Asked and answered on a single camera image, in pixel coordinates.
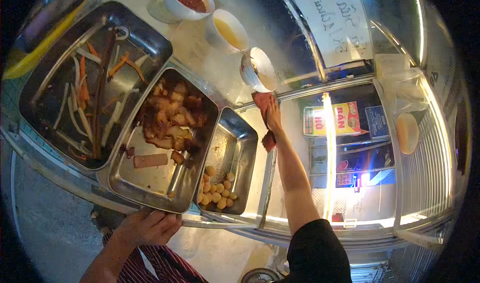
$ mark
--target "metal food tray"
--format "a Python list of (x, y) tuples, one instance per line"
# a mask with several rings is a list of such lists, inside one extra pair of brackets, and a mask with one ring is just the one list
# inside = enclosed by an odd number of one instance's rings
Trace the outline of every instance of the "metal food tray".
[(218, 118), (219, 109), (215, 103), (205, 96), (192, 82), (186, 79), (174, 68), (167, 68), (160, 78), (165, 78), (167, 85), (183, 81), (187, 84), (189, 94), (203, 97), (203, 109), (208, 114), (208, 120), (202, 128), (191, 128), (193, 139), (201, 142), (201, 149), (190, 155), (182, 152), (185, 161), (174, 165), (170, 159), (172, 149), (157, 148), (145, 142), (143, 128), (136, 125), (135, 119), (124, 133), (122, 145), (135, 147), (135, 155), (162, 154), (168, 155), (168, 165), (134, 168), (133, 158), (127, 159), (126, 154), (118, 150), (109, 170), (108, 186), (119, 196), (156, 209), (181, 214), (186, 212), (194, 197), (197, 184), (203, 174), (207, 149), (212, 140)]
[(250, 183), (254, 172), (257, 154), (258, 134), (240, 115), (229, 107), (222, 110), (220, 119), (213, 133), (205, 166), (215, 167), (215, 175), (210, 178), (213, 184), (223, 183), (227, 174), (235, 174), (231, 192), (237, 194), (232, 207), (220, 210), (210, 202), (198, 204), (202, 211), (219, 214), (241, 215), (247, 206)]
[[(108, 69), (110, 70), (116, 64), (114, 60), (117, 45), (120, 46), (117, 63), (125, 52), (129, 52), (129, 59), (132, 61), (149, 54), (150, 58), (141, 66), (145, 83), (141, 82), (136, 71), (128, 65), (120, 68), (112, 79), (106, 82), (103, 99), (99, 106), (105, 106), (109, 100), (120, 93), (128, 95), (128, 98), (120, 117), (120, 123), (113, 125), (106, 146), (102, 148), (102, 158), (100, 160), (87, 159), (84, 161), (70, 154), (68, 143), (60, 139), (53, 130), (46, 129), (45, 124), (53, 125), (55, 123), (62, 103), (65, 82), (75, 84), (75, 64), (71, 55), (79, 47), (88, 52), (86, 41), (94, 46), (100, 56), (103, 55), (107, 44), (108, 29), (115, 26), (128, 28), (129, 37), (126, 40), (117, 41), (114, 45)], [(151, 82), (156, 82), (154, 79), (158, 77), (172, 54), (173, 48), (170, 41), (154, 28), (124, 5), (117, 2), (107, 2), (73, 25), (43, 56), (21, 92), (20, 113), (30, 126), (45, 139), (46, 143), (72, 160), (75, 166), (87, 171), (100, 170), (111, 161), (117, 139), (133, 108)], [(80, 61), (81, 56), (76, 54), (76, 57)], [(94, 101), (93, 93), (97, 89), (96, 79), (100, 66), (86, 59), (85, 69), (88, 90), (92, 101)], [(131, 93), (133, 89), (139, 89), (139, 92)], [(101, 115), (102, 133), (111, 117), (114, 106), (115, 104), (110, 106), (109, 113)], [(76, 115), (76, 120), (78, 125), (83, 128), (78, 115)], [(92, 151), (92, 144), (88, 138), (78, 133), (72, 124), (67, 105), (65, 105), (57, 129), (75, 142), (86, 141), (85, 148)]]

